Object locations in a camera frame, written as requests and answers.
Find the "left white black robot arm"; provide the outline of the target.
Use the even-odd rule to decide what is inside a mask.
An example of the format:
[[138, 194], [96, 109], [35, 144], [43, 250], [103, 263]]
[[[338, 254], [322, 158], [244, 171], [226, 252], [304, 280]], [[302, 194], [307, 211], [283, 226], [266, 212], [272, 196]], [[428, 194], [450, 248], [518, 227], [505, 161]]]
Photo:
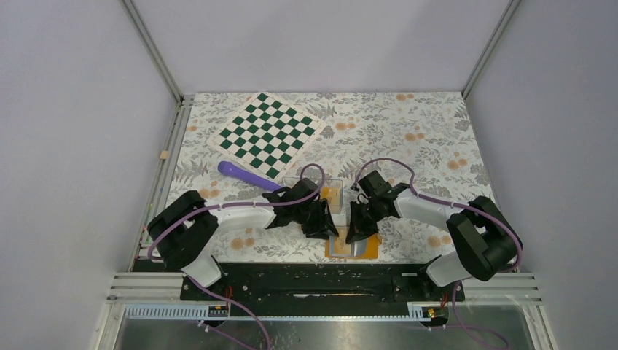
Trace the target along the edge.
[[327, 240], [338, 235], [328, 201], [310, 179], [252, 201], [207, 203], [198, 191], [190, 190], [148, 223], [146, 231], [152, 240], [148, 256], [153, 260], [157, 252], [167, 271], [188, 275], [206, 298], [215, 300], [225, 293], [226, 281], [216, 259], [205, 251], [210, 239], [232, 230], [268, 230], [291, 223], [300, 225], [307, 238]]

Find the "clear plastic card box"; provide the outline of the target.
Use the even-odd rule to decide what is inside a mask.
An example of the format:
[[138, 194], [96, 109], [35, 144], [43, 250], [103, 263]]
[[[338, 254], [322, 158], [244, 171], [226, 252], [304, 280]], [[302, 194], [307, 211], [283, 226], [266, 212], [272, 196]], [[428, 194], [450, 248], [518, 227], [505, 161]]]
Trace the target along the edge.
[[[311, 180], [315, 184], [320, 184], [321, 179], [314, 176], [309, 176], [307, 179]], [[296, 184], [300, 178], [296, 177], [284, 177], [283, 184], [288, 187], [292, 187]], [[326, 179], [320, 192], [321, 198], [326, 198], [329, 202], [329, 209], [332, 214], [344, 214], [343, 208], [343, 186], [344, 181], [341, 179]]]

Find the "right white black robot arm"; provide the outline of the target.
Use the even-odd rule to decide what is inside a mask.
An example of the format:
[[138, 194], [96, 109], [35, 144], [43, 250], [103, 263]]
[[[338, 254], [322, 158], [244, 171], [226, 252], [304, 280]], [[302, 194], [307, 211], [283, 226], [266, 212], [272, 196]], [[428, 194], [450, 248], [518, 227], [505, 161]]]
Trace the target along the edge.
[[378, 171], [358, 178], [351, 188], [359, 192], [359, 198], [351, 202], [349, 244], [376, 233], [379, 221], [389, 217], [413, 219], [448, 232], [454, 252], [428, 262], [418, 280], [418, 291], [427, 300], [438, 299], [455, 281], [488, 281], [513, 268], [523, 251], [504, 215], [485, 196], [467, 204], [447, 201], [418, 192], [409, 184], [393, 186]]

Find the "orange card holder wallet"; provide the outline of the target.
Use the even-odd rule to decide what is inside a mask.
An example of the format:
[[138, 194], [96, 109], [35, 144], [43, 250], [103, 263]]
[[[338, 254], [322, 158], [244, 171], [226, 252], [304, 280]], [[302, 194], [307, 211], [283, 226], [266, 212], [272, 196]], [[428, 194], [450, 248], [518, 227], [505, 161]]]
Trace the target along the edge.
[[368, 239], [349, 244], [353, 247], [353, 253], [350, 257], [331, 257], [327, 252], [327, 248], [329, 247], [328, 241], [325, 244], [325, 257], [344, 260], [376, 260], [379, 255], [379, 246], [382, 244], [381, 236], [374, 234]]

